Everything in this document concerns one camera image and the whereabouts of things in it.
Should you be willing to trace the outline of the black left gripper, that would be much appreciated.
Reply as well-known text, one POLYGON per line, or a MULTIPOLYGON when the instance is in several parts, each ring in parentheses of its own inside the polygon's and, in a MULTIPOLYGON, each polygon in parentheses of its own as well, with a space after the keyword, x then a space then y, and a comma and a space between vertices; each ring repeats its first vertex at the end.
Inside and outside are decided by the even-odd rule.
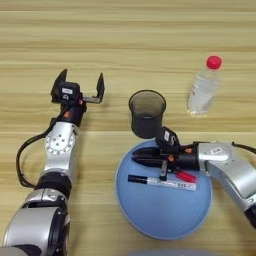
MULTIPOLYGON (((58 85, 66 80, 67 70, 64 69, 60 72, 58 77, 55 79, 51 90, 51 96, 57 97, 58 92, 58 85)), ((82 118, 84 113, 87 111, 87 104, 100 104, 104 97, 105 92, 105 84, 104 84, 104 77, 103 74, 100 74, 97 82, 97 97, 83 97, 78 100, 77 103, 62 103, 60 105, 60 114, 51 120, 51 123, 55 122, 68 122, 71 124, 76 125, 79 127, 82 122, 82 118)))

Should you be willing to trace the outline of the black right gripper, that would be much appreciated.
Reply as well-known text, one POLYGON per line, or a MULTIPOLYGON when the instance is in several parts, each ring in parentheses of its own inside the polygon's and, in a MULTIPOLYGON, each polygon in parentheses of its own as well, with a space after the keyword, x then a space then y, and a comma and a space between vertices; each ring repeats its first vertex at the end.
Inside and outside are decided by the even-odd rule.
POLYGON ((137 164, 147 167, 161 167, 160 180, 166 181, 168 173, 174 173, 181 181, 195 181, 196 177, 187 173, 187 170, 198 171, 199 161, 196 146, 184 146, 178 150, 163 150, 159 148, 139 148, 133 152, 134 156, 144 156, 149 158, 132 157, 131 160, 137 164))

